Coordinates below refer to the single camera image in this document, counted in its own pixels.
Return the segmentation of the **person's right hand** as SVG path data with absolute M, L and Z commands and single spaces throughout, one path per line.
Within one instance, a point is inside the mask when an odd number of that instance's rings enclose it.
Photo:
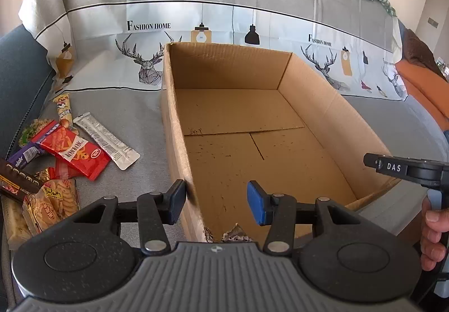
M 448 210 L 431 210 L 431 203 L 425 197 L 421 204 L 421 216 L 421 268 L 432 271 L 446 256 L 447 248 L 441 237 L 448 232 Z

